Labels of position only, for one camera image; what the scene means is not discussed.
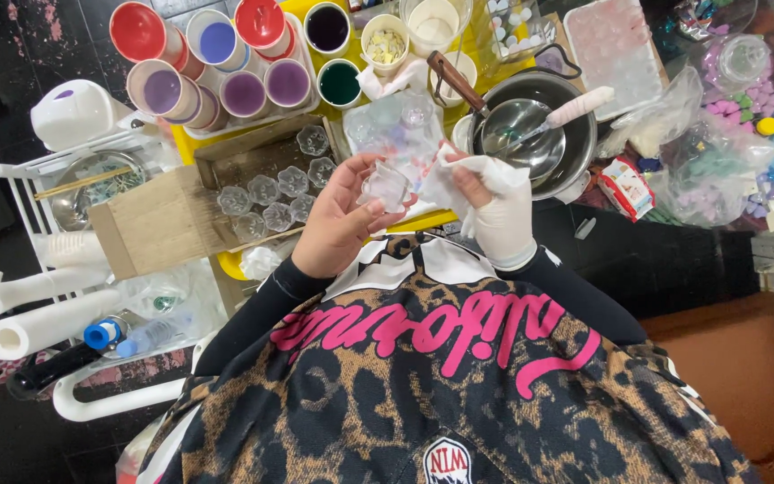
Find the left hand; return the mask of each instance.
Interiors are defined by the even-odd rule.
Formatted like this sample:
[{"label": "left hand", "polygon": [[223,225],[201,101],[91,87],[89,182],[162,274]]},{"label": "left hand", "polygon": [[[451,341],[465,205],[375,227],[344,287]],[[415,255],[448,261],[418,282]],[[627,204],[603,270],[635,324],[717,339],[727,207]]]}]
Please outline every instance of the left hand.
[{"label": "left hand", "polygon": [[292,252],[292,262],[309,277],[335,277],[347,269],[360,253],[363,242],[373,233],[399,222],[417,195],[403,203],[400,214],[385,214],[380,200],[362,207],[357,204],[360,185],[382,157],[358,154],[336,168],[310,211],[306,228]]}]

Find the wooden chopsticks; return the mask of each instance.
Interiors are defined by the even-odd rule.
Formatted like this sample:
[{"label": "wooden chopsticks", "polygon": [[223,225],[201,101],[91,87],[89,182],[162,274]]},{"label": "wooden chopsticks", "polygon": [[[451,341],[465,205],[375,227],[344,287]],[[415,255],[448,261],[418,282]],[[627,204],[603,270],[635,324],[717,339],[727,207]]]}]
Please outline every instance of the wooden chopsticks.
[{"label": "wooden chopsticks", "polygon": [[102,182],[103,180],[107,180],[112,177],[117,177],[118,175],[123,175],[124,173],[129,173],[133,171],[132,166],[125,166],[124,168],[119,168],[118,170],[112,170],[107,171],[106,173],[101,173],[100,175],[94,175],[93,177],[83,178],[82,180],[77,181],[71,181],[70,183],[65,183],[64,185],[60,187],[56,187],[54,189],[44,190],[40,193],[37,193],[34,195],[34,199],[37,200],[43,200],[45,198],[48,198],[50,196],[53,196],[55,194],[61,194],[64,192],[68,192],[71,190],[76,190],[79,188],[82,188],[84,186],[91,185],[92,183],[97,183],[98,181]]}]

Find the purple liquid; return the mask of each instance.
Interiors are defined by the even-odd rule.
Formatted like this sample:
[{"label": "purple liquid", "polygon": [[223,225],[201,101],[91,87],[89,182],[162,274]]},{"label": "purple liquid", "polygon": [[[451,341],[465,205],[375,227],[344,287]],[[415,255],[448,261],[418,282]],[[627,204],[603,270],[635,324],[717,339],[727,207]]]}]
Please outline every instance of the purple liquid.
[{"label": "purple liquid", "polygon": [[219,64],[229,59],[235,50],[235,29],[222,22],[214,22],[205,27],[199,37],[199,49],[205,61]]},{"label": "purple liquid", "polygon": [[267,93],[274,103],[293,106],[300,103],[310,88],[310,75],[294,62],[277,62],[265,79]]},{"label": "purple liquid", "polygon": [[143,92],[149,109],[168,113],[181,99],[181,80],[175,72],[157,71],[148,76]]},{"label": "purple liquid", "polygon": [[255,76],[235,76],[221,94],[232,115],[252,116],[265,102],[265,88]]}]

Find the cup of wax flakes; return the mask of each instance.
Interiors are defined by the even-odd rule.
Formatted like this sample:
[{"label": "cup of wax flakes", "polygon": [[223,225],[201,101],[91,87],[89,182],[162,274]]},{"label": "cup of wax flakes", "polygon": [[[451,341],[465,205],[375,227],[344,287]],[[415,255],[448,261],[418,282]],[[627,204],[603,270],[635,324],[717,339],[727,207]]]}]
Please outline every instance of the cup of wax flakes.
[{"label": "cup of wax flakes", "polygon": [[399,17],[384,14],[373,18],[360,36],[365,60],[375,73],[390,77],[408,57],[408,28]]}]

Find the patch logo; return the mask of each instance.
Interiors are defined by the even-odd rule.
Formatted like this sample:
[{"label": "patch logo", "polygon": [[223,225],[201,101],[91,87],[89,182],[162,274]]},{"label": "patch logo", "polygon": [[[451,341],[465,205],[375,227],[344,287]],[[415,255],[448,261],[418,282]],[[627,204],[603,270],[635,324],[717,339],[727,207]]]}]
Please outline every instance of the patch logo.
[{"label": "patch logo", "polygon": [[426,473],[426,484],[472,484],[468,450],[445,436],[426,450],[423,471]]}]

